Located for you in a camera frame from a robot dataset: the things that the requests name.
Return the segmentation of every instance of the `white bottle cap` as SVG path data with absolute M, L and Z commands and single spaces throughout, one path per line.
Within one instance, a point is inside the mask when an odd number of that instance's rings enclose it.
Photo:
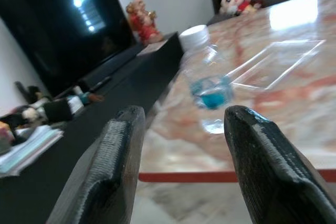
M 183 50 L 186 52 L 210 40 L 209 30 L 206 25 L 194 26 L 179 35 Z

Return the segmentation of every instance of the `white wall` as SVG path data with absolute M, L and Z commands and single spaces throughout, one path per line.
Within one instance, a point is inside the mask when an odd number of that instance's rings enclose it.
M 119 0 L 123 9 L 132 0 Z M 155 10 L 158 18 L 156 25 L 164 34 L 183 31 L 188 27 L 204 24 L 214 15 L 211 0 L 144 0 L 148 10 Z M 13 82 L 21 81 L 24 85 L 42 86 L 29 62 L 24 57 L 18 44 L 1 27 L 0 30 L 0 113 L 1 108 L 11 109 L 23 102 L 14 90 Z

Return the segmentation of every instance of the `red table edge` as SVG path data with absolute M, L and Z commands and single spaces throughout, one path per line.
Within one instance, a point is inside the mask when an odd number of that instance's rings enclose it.
M 318 170 L 330 183 L 336 182 L 336 169 Z M 236 183 L 235 172 L 139 173 L 139 180 L 152 183 Z

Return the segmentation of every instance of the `stack of papers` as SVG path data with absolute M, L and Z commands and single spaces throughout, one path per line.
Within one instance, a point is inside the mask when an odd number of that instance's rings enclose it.
M 22 135 L 27 129 L 18 130 Z M 37 127 L 27 141 L 13 146 L 11 151 L 0 156 L 0 177 L 17 176 L 20 171 L 36 160 L 43 152 L 56 143 L 63 131 L 49 125 Z

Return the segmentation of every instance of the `clear plastic tray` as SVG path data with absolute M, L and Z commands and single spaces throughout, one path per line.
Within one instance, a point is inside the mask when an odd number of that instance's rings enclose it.
M 274 42 L 232 73 L 244 71 L 232 83 L 248 89 L 269 90 L 290 71 L 317 54 L 324 40 Z

